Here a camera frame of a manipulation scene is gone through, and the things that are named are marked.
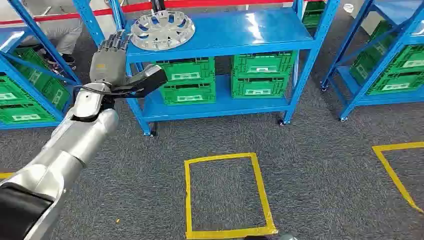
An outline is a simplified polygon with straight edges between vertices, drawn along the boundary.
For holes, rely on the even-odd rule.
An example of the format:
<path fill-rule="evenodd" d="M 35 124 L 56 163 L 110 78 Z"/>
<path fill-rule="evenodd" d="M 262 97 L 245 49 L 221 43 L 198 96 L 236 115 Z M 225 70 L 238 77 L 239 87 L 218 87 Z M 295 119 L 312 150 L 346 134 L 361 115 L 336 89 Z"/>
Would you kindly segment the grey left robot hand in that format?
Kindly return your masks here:
<path fill-rule="evenodd" d="M 168 82 L 166 72 L 149 64 L 134 76 L 127 76 L 127 47 L 132 35 L 119 30 L 104 40 L 93 54 L 84 90 L 114 98 L 144 98 Z"/>

